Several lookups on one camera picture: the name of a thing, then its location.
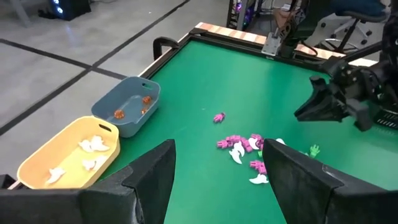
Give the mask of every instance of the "green table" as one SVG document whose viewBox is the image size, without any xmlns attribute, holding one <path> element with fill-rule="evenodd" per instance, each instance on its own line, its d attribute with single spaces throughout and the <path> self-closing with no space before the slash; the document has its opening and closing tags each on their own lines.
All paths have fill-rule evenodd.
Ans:
<svg viewBox="0 0 398 224">
<path fill-rule="evenodd" d="M 233 40 L 217 40 L 231 43 Z M 361 133 L 353 119 L 343 123 L 299 123 L 293 113 L 312 92 L 311 70 L 245 54 L 187 36 L 143 77 L 158 82 L 159 109 L 132 138 L 121 139 L 121 153 L 102 178 L 128 165 L 166 139 L 175 139 L 175 181 L 166 223 L 285 223 L 270 184 L 254 185 L 249 162 L 235 163 L 216 142 L 238 134 L 282 138 L 332 167 L 385 189 L 398 189 L 397 133 L 373 127 Z M 221 124 L 215 114 L 225 112 Z"/>
</svg>

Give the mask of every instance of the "gray-blue bin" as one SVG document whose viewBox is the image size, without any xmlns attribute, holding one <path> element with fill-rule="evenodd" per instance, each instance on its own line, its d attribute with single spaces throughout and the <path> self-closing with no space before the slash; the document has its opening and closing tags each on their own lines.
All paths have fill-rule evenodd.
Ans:
<svg viewBox="0 0 398 224">
<path fill-rule="evenodd" d="M 114 124 L 119 135 L 129 138 L 135 135 L 158 107 L 160 86 L 145 78 L 129 77 L 122 80 L 91 108 L 94 116 Z M 142 102 L 143 97 L 152 98 L 149 105 Z M 114 112 L 122 110 L 124 118 L 116 119 Z"/>
</svg>

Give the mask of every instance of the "purple light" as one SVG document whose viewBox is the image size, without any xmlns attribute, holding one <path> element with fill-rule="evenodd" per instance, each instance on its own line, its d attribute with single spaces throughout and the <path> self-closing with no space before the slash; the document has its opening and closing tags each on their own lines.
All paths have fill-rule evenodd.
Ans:
<svg viewBox="0 0 398 224">
<path fill-rule="evenodd" d="M 242 3 L 236 3 L 236 12 L 239 12 L 242 8 Z"/>
</svg>

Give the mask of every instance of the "orange toy piece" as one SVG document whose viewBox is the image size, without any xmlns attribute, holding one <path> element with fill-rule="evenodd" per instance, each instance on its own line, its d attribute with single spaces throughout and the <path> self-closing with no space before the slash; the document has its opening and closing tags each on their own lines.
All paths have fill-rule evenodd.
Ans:
<svg viewBox="0 0 398 224">
<path fill-rule="evenodd" d="M 116 119 L 123 119 L 123 118 L 124 118 L 124 112 L 123 112 L 123 110 L 116 110 L 116 111 L 114 112 L 114 117 L 115 117 Z"/>
<path fill-rule="evenodd" d="M 145 96 L 145 97 L 142 99 L 142 102 L 143 102 L 145 105 L 148 105 L 151 101 L 152 101 L 152 98 L 151 98 L 150 96 Z"/>
<path fill-rule="evenodd" d="M 144 108 L 144 109 L 141 110 L 141 113 L 145 114 L 147 112 L 147 110 L 148 110 L 147 108 Z"/>
</svg>

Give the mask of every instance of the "pink figurine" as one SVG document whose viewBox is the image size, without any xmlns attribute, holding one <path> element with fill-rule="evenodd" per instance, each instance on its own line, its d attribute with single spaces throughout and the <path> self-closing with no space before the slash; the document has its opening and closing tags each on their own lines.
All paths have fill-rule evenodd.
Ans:
<svg viewBox="0 0 398 224">
<path fill-rule="evenodd" d="M 257 141 L 257 142 L 256 142 L 256 146 L 257 146 L 258 148 L 260 148 L 260 150 L 262 150 L 263 145 L 264 145 L 264 141 Z"/>
<path fill-rule="evenodd" d="M 257 169 L 257 171 L 258 171 L 260 174 L 267 174 L 267 170 L 266 170 L 266 167 L 265 167 L 265 166 L 260 166 L 260 167 Z"/>
<path fill-rule="evenodd" d="M 256 169 L 259 163 L 260 163 L 260 161 L 251 161 L 250 162 L 250 167 Z"/>
<path fill-rule="evenodd" d="M 251 137 L 252 137 L 252 138 L 255 138 L 255 139 L 259 140 L 259 141 L 260 141 L 260 140 L 262 140 L 262 141 L 264 140 L 264 139 L 261 137 L 261 135 L 259 135 L 259 134 L 251 134 Z"/>
<path fill-rule="evenodd" d="M 242 146 L 245 148 L 246 152 L 253 151 L 253 148 L 250 146 L 250 143 L 247 139 L 241 138 Z"/>
<path fill-rule="evenodd" d="M 215 123 L 221 123 L 221 122 L 224 120 L 224 118 L 225 118 L 225 113 L 220 113 L 220 114 L 217 114 L 217 115 L 214 117 L 213 121 L 214 121 Z"/>
<path fill-rule="evenodd" d="M 226 140 L 226 142 L 228 142 L 228 147 L 234 146 L 234 142 L 232 142 L 231 140 Z"/>
<path fill-rule="evenodd" d="M 221 149 L 226 149 L 228 147 L 228 141 L 227 140 L 221 140 L 217 142 L 217 147 Z"/>
<path fill-rule="evenodd" d="M 256 169 L 260 174 L 267 174 L 266 166 L 261 161 L 251 161 L 250 167 Z"/>
<path fill-rule="evenodd" d="M 232 142 L 237 143 L 237 142 L 239 142 L 239 141 L 241 140 L 241 137 L 238 136 L 238 135 L 232 135 L 232 136 L 229 137 L 229 139 L 230 139 Z"/>
</svg>

